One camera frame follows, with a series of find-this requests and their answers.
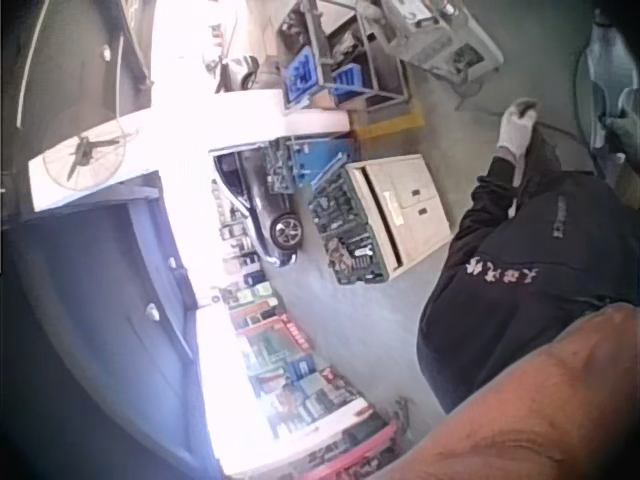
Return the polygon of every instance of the tool cart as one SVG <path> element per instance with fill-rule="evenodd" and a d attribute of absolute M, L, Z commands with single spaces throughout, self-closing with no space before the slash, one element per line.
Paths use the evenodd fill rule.
<path fill-rule="evenodd" d="M 309 208 L 341 285 L 386 282 L 451 239 L 421 155 L 349 164 L 323 180 Z"/>
<path fill-rule="evenodd" d="M 319 3 L 352 12 L 325 32 Z M 287 109 L 374 110 L 408 99 L 403 67 L 388 55 L 352 5 L 299 0 L 276 32 Z"/>
<path fill-rule="evenodd" d="M 358 158 L 356 142 L 348 136 L 280 138 L 263 146 L 269 190 L 292 194 L 297 187 L 315 185 L 328 171 Z"/>

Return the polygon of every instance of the parked car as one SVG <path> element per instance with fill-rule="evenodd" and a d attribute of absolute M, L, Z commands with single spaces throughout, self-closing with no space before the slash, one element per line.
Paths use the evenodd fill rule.
<path fill-rule="evenodd" d="M 260 62 L 253 55 L 223 58 L 222 49 L 211 45 L 202 54 L 204 68 L 217 82 L 216 93 L 237 92 L 253 87 Z"/>
<path fill-rule="evenodd" d="M 271 193 L 264 147 L 213 157 L 220 191 L 242 214 L 258 254 L 276 267 L 295 262 L 302 244 L 302 222 L 289 195 Z"/>

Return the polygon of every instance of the white cabinet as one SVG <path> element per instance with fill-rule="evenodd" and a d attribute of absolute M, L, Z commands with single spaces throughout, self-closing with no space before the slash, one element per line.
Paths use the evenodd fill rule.
<path fill-rule="evenodd" d="M 442 202 L 421 155 L 352 163 L 347 171 L 390 278 L 451 240 Z"/>

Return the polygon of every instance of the sleeve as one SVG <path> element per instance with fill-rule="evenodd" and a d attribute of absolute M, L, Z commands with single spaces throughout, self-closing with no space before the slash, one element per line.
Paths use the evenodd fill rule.
<path fill-rule="evenodd" d="M 462 217 L 458 233 L 451 241 L 443 273 L 467 263 L 480 244 L 509 219 L 516 196 L 514 175 L 515 166 L 496 156 L 487 175 L 478 178 L 478 186 L 471 193 L 473 206 Z"/>

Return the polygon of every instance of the car wheel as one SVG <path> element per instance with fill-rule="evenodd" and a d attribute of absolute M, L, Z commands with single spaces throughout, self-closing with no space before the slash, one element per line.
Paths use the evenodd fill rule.
<path fill-rule="evenodd" d="M 258 74 L 256 72 L 247 73 L 244 77 L 242 77 L 240 88 L 242 88 L 242 90 L 251 90 L 253 84 L 256 83 L 257 76 Z"/>
<path fill-rule="evenodd" d="M 302 243 L 302 223 L 288 213 L 271 224 L 271 240 L 280 250 L 295 250 Z"/>

